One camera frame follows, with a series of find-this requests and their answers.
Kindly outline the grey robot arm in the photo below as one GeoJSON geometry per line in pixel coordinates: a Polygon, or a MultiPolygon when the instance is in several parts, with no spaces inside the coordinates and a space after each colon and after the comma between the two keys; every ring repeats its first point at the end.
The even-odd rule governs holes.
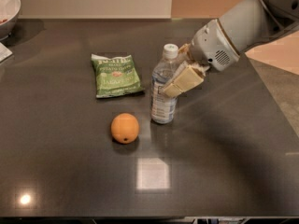
{"type": "Polygon", "coordinates": [[[293,33],[298,22],[299,0],[242,0],[181,47],[178,70],[162,94],[173,98],[193,89],[207,70],[223,71],[249,49],[293,33]]]}

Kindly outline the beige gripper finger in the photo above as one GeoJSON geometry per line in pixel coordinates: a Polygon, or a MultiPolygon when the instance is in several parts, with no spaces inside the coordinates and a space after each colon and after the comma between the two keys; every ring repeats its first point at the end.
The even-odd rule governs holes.
{"type": "Polygon", "coordinates": [[[184,44],[179,48],[179,50],[178,50],[179,58],[181,58],[183,60],[189,60],[191,58],[189,47],[190,47],[189,44],[184,44]]]}
{"type": "Polygon", "coordinates": [[[199,63],[183,62],[170,80],[163,85],[162,93],[174,98],[195,88],[204,81],[207,70],[207,66],[199,63]]]}

